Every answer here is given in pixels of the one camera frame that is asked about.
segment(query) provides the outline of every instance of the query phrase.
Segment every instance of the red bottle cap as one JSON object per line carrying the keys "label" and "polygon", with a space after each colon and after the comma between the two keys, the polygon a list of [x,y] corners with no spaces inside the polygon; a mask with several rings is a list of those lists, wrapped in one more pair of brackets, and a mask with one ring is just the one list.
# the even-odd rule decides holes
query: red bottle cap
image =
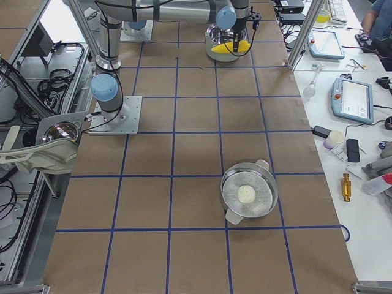
{"label": "red bottle cap", "polygon": [[389,185],[392,185],[392,173],[387,173],[382,176],[382,179],[387,182]]}

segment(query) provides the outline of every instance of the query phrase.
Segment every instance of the white keyboard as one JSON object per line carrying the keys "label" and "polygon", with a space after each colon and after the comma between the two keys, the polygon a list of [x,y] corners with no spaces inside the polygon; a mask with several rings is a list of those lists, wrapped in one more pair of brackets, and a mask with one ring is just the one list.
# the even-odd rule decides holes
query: white keyboard
{"label": "white keyboard", "polygon": [[343,0],[328,0],[328,5],[331,12],[332,23],[339,23],[341,25],[346,24],[347,17],[343,9]]}

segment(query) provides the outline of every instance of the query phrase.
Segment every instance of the beige chair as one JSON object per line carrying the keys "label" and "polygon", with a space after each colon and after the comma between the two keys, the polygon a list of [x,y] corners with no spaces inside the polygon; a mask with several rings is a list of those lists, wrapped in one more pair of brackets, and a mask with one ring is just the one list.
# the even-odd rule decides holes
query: beige chair
{"label": "beige chair", "polygon": [[0,150],[0,164],[15,164],[22,173],[31,173],[34,169],[41,172],[50,192],[54,197],[58,197],[48,175],[70,173],[74,167],[78,145],[62,138],[32,147],[11,149],[19,129],[19,126],[13,126],[9,130]]}

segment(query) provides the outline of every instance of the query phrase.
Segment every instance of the pot handle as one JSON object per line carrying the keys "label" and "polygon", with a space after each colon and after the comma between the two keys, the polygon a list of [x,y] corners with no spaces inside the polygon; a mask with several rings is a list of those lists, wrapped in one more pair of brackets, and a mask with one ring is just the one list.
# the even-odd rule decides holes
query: pot handle
{"label": "pot handle", "polygon": [[265,168],[266,170],[270,170],[270,164],[267,163],[267,161],[265,161],[263,159],[259,159],[258,161],[256,161],[256,164],[258,164],[259,166]]}
{"label": "pot handle", "polygon": [[230,208],[226,211],[226,220],[233,225],[238,225],[242,221],[243,217],[236,214]]}

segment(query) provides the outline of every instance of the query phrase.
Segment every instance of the white bottle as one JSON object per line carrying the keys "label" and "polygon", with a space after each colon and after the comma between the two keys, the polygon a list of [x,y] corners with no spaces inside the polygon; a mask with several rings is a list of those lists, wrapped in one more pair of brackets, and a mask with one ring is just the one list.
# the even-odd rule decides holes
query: white bottle
{"label": "white bottle", "polygon": [[387,173],[377,178],[371,179],[362,184],[362,190],[366,194],[376,195],[384,192],[385,190],[392,187],[392,173]]}

